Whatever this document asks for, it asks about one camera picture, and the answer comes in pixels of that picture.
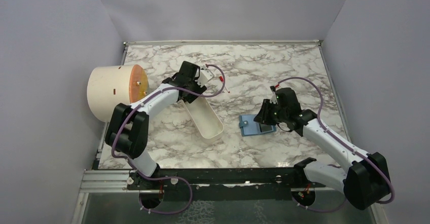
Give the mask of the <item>black credit card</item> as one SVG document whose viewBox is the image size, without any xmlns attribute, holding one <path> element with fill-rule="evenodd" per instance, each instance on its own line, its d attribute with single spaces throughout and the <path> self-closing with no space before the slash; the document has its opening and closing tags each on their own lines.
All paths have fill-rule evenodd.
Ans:
<svg viewBox="0 0 430 224">
<path fill-rule="evenodd" d="M 276 131 L 276 127 L 274 127 L 273 125 L 260 124 L 260 131 L 263 134 L 271 133 Z"/>
</svg>

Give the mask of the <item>blue leather card holder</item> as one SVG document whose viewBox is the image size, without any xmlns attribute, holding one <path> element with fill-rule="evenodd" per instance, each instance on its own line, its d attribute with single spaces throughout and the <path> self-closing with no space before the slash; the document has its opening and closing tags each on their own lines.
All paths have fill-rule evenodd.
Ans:
<svg viewBox="0 0 430 224">
<path fill-rule="evenodd" d="M 255 135 L 264 135 L 260 131 L 260 124 L 254 122 L 254 117 L 256 115 L 240 115 L 239 118 L 239 129 L 241 131 L 241 135 L 243 137 L 246 136 L 255 136 Z"/>
</svg>

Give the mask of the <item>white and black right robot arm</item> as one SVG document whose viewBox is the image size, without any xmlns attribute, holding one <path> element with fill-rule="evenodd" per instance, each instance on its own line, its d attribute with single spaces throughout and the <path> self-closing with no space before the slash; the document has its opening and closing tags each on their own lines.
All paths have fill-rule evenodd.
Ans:
<svg viewBox="0 0 430 224">
<path fill-rule="evenodd" d="M 286 124 L 287 132 L 296 132 L 318 145 L 338 167 L 319 163 L 314 158 L 297 163 L 293 182 L 305 187 L 311 182 L 323 184 L 342 193 L 355 208 L 364 210 L 379 203 L 389 203 L 395 197 L 386 158 L 353 145 L 332 131 L 310 109 L 302 109 L 292 88 L 272 86 L 273 96 L 264 99 L 254 121 L 260 125 Z"/>
</svg>

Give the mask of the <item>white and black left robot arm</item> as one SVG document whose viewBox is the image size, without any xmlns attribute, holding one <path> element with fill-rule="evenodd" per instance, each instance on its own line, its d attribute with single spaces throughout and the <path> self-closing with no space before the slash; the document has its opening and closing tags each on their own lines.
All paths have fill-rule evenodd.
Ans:
<svg viewBox="0 0 430 224">
<path fill-rule="evenodd" d="M 184 61 L 178 72 L 165 78 L 148 96 L 130 105 L 115 106 L 104 141 L 115 158 L 129 160 L 141 173 L 140 182 L 146 188 L 159 184 L 158 165 L 147 150 L 150 120 L 180 100 L 193 102 L 213 77 L 207 68 Z"/>
</svg>

